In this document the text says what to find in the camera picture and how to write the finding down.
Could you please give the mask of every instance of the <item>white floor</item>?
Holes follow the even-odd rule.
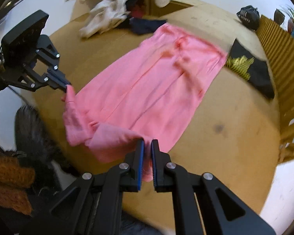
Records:
[[[290,0],[203,0],[217,5],[229,12],[236,13],[241,7],[253,5],[260,14],[273,18],[276,8],[293,6]],[[54,31],[71,19],[89,10],[89,3],[81,4],[77,0],[24,0],[10,13],[7,22],[0,27],[0,41],[5,33],[21,20],[38,9],[49,14],[44,34]],[[9,90],[0,93],[0,145],[5,149],[14,148],[14,115],[21,106],[21,101]],[[272,183],[271,191],[261,212],[264,218],[276,231],[282,234],[294,219],[294,161],[279,165]]]

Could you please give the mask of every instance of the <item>round table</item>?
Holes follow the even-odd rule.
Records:
[[[136,48],[151,34],[136,36],[128,30],[113,29],[82,40],[79,29],[87,15],[60,28],[50,36],[61,54],[59,69],[76,92],[112,62]],[[202,37],[225,51],[235,38],[259,59],[266,59],[256,34],[236,16],[213,5],[199,2],[164,18]],[[46,66],[37,64],[36,71]],[[71,147],[62,121],[63,92],[42,88],[34,93],[37,108],[65,156],[80,172],[106,172],[120,163],[99,163],[83,146]],[[278,162],[279,120],[277,100],[266,100],[247,82],[227,68],[209,87],[202,103],[169,152],[171,160],[188,172],[213,173],[255,212],[259,213],[270,189]],[[124,193],[123,207],[135,216],[174,229],[172,197],[156,193],[153,183],[143,183],[139,193]]]

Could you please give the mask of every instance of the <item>pink fabric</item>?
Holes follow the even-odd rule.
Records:
[[[164,24],[77,95],[67,86],[63,119],[68,142],[85,144],[99,161],[111,162],[143,137],[143,179],[152,180],[151,140],[158,139],[162,152],[170,151],[225,60],[226,53],[211,43]]]

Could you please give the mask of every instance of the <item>black vase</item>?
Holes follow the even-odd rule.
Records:
[[[274,17],[273,17],[273,20],[275,21],[275,23],[277,23],[280,26],[284,22],[284,19],[285,19],[285,15],[281,11],[276,9],[276,11],[274,12]]]

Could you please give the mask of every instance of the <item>cable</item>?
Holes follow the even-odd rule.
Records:
[[[16,94],[18,97],[20,97],[22,99],[23,102],[26,103],[26,105],[30,106],[29,102],[23,97],[21,96],[17,91],[15,91],[13,88],[11,88],[10,86],[8,86],[8,88],[14,92],[14,94]]]

